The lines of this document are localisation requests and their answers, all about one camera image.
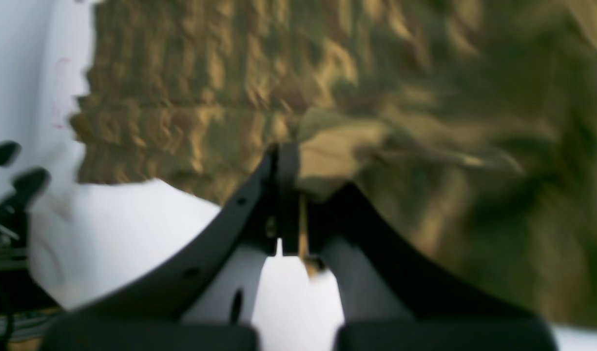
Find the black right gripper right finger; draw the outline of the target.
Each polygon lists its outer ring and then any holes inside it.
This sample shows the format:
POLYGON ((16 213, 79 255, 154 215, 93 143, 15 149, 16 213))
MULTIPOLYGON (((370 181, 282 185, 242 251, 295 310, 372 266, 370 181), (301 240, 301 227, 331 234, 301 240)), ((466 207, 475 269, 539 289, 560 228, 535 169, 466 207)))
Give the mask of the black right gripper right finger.
POLYGON ((335 351, 556 351, 534 314, 454 277, 399 237, 353 185, 316 203, 296 186, 298 146, 278 147, 285 255, 324 264, 345 318, 335 351))

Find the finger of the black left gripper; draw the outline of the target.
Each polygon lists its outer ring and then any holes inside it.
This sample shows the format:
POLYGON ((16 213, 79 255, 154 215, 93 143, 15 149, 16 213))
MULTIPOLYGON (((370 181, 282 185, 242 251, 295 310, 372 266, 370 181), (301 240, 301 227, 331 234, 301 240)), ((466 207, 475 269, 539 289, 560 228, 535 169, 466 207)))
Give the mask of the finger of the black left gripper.
POLYGON ((21 149, 21 145, 15 141, 0 142, 0 167, 6 167, 12 162, 21 149))
POLYGON ((42 167, 20 174, 12 182, 13 191, 0 200, 0 215, 24 213, 50 180, 50 173, 42 167))

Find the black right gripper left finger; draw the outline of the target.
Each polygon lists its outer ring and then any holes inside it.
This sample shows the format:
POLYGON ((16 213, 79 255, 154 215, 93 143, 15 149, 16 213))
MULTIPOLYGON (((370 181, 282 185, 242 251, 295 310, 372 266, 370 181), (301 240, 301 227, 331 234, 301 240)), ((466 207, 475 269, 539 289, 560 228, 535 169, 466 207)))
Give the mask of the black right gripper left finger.
POLYGON ((258 351, 250 326, 277 195, 278 147, 211 223, 167 262, 60 318, 42 351, 258 351))

